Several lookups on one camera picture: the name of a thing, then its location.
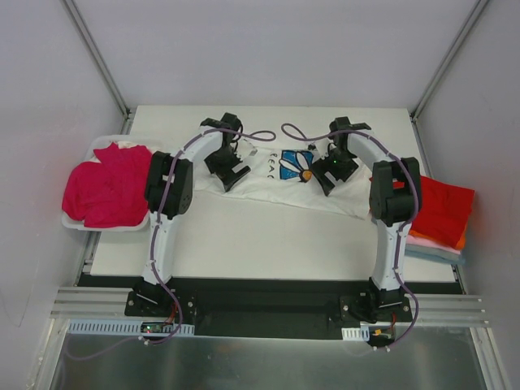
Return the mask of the white t-shirt with flower print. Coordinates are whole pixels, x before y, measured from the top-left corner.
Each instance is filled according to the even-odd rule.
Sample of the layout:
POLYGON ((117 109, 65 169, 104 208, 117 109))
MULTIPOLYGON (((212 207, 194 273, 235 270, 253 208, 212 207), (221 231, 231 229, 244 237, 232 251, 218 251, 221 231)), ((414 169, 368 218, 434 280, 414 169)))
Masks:
POLYGON ((194 173, 195 189, 223 197, 271 202, 310 210, 366 219, 369 214, 369 169, 360 162, 345 182, 335 182, 335 188, 325 195, 310 167, 326 156, 325 141, 306 144, 302 149, 273 149, 250 141, 239 141, 238 154, 245 159, 250 172, 225 191, 216 175, 205 164, 194 173))

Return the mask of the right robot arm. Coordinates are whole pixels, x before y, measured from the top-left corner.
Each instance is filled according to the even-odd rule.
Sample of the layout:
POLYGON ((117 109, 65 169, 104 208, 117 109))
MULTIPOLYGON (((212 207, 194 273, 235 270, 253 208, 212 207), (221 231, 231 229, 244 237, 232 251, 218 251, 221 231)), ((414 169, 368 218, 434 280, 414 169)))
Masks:
POLYGON ((334 119, 329 129, 333 147, 326 157, 313 162, 310 171, 327 196, 337 181, 350 178, 357 161, 370 169, 369 209, 376 221, 378 244, 365 310, 371 319, 382 321, 403 301, 400 262, 422 202, 419 163, 390 152, 366 123, 351 123, 345 116, 334 119))

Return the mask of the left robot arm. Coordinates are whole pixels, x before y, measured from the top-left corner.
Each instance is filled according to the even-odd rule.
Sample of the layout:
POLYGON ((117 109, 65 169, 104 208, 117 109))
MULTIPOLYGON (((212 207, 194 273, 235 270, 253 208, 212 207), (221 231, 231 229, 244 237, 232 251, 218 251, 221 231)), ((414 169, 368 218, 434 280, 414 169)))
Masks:
POLYGON ((133 290, 153 315, 162 316, 171 309, 172 297, 164 286, 172 277, 171 255, 181 216, 192 203, 194 168, 205 165, 226 192, 231 190, 250 172, 247 166, 234 170, 242 158, 232 143, 242 130, 242 123, 234 114, 226 113, 220 120, 208 118, 201 122, 199 133, 179 151, 158 151, 152 156, 145 185, 150 219, 149 259, 133 290))

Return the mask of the pink folded t-shirt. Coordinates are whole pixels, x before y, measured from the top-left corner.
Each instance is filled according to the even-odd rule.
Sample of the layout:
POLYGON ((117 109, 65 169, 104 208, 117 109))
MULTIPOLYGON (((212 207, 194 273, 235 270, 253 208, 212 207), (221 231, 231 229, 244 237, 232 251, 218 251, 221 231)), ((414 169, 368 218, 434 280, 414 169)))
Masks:
POLYGON ((459 250, 459 249, 454 249, 449 246, 442 245, 442 244, 434 242, 433 240, 429 240, 427 238, 422 238, 422 237, 407 236, 406 244, 407 245, 417 245, 417 246, 422 246, 422 247, 427 247, 427 248, 432 248, 432 249, 441 249, 441 250, 444 250, 446 252, 450 252, 453 254, 461 253, 461 250, 459 250))

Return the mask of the blue-grey folded t-shirt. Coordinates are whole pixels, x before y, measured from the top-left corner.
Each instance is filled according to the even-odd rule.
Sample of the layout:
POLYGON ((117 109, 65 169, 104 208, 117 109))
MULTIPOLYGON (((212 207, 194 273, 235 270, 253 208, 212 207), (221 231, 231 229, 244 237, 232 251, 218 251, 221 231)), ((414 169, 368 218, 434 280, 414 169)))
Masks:
POLYGON ((466 260, 459 253, 452 253, 447 250, 422 247, 419 245, 407 245, 405 254, 408 256, 421 258, 423 260, 445 263, 450 265, 464 265, 466 260))

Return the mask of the red folded t-shirt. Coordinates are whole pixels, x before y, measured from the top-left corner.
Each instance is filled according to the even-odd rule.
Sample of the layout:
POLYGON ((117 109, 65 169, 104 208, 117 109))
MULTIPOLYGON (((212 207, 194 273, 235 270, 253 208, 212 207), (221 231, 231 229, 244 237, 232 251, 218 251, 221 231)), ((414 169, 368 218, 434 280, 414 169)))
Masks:
POLYGON ((414 221, 407 225, 411 227, 409 233, 454 248, 466 232, 475 191, 423 175, 416 187, 421 207, 414 221))

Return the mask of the orange folded t-shirt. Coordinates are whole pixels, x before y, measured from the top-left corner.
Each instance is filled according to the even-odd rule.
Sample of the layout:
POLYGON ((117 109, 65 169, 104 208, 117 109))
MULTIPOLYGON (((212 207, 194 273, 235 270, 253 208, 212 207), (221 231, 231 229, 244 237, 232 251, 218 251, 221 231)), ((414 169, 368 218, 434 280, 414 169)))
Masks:
POLYGON ((462 251, 466 246, 466 232, 463 232, 461 234, 460 239, 458 240, 457 244, 455 245, 454 249, 458 251, 462 251))

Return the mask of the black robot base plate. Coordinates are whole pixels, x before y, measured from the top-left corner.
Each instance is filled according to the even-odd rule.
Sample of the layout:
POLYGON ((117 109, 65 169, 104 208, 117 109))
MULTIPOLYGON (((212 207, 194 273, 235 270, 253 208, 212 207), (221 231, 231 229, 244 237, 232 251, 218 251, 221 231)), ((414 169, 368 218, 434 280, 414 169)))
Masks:
POLYGON ((408 323, 402 289, 376 292, 368 281, 172 278, 139 279, 128 294, 131 317, 173 317, 198 336, 338 340, 362 323, 408 323))

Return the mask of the left rear frame post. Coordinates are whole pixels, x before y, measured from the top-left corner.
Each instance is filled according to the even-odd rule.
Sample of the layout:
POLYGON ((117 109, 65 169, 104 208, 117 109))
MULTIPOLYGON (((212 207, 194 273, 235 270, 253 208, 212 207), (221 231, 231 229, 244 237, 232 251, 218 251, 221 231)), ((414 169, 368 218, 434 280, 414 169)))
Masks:
POLYGON ((116 84, 115 78, 107 66, 102 52, 99 50, 98 44, 95 41, 93 34, 90 32, 89 26, 87 25, 76 1, 60 0, 59 2, 67 13, 73 28, 76 30, 82 44, 84 45, 89 57, 93 62, 93 65, 97 69, 98 75, 101 77, 103 84, 105 85, 112 100, 117 106, 119 113, 122 115, 124 120, 130 119, 132 110, 125 101, 123 94, 116 84))

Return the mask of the grey aluminium frame post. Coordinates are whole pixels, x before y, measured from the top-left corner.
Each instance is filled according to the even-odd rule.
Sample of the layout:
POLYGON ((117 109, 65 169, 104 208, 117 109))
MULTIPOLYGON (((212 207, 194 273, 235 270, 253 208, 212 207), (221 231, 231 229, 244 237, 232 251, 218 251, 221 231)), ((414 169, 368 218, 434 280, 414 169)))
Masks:
POLYGON ((417 122, 418 118, 427 107, 435 91, 440 86, 441 81, 448 74, 449 69, 454 64, 454 61, 459 52, 468 41, 472 31, 475 29, 475 26, 480 21, 483 13, 487 10, 491 3, 492 1, 490 0, 478 0, 474 2, 468 15, 463 20, 461 27, 457 30, 457 33, 450 43, 447 51, 440 60, 440 63, 435 69, 431 79, 428 81, 426 88, 423 90, 418 103, 410 112, 410 119, 413 124, 417 122))

